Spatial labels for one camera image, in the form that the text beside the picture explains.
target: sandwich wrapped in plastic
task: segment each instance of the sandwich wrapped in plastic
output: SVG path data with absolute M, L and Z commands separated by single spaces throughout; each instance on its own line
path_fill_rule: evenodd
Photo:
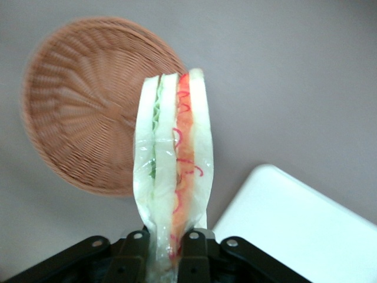
M 176 282 L 180 242 L 207 228 L 213 145 L 201 69 L 146 78 L 134 142 L 134 196 L 150 232 L 148 282 Z

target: screw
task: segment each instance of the screw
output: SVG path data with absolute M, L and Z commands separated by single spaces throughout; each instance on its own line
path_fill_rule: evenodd
M 102 240 L 96 240 L 92 243 L 92 247 L 96 248 L 98 246 L 101 246 L 103 244 Z
M 142 237 L 143 237 L 142 233 L 136 233 L 136 234 L 134 234 L 134 239 L 140 239 Z
M 190 239 L 195 240 L 199 238 L 199 234 L 197 232 L 190 233 Z
M 229 239 L 228 241 L 226 241 L 226 244 L 228 246 L 238 246 L 238 243 L 236 240 L 233 240 L 233 239 Z

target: white tray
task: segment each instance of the white tray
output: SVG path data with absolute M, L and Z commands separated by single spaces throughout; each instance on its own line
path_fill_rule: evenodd
M 314 283 L 376 283 L 377 226 L 275 166 L 257 167 L 214 227 Z

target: gray table surface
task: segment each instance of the gray table surface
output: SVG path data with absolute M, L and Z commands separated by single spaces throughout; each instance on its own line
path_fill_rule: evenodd
M 210 228 L 262 163 L 377 223 L 377 2 L 0 0 L 0 280 L 88 236 L 115 241 L 141 226 L 132 198 L 88 194 L 49 170 L 19 116 L 36 46 L 95 15 L 138 22 L 203 68 Z

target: woven basket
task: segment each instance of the woven basket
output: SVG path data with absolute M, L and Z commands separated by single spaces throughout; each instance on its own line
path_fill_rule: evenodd
M 184 72 L 166 43 L 133 22 L 73 22 L 52 34 L 29 66 L 25 126 L 45 162 L 70 184 L 99 195 L 130 196 L 143 81 Z

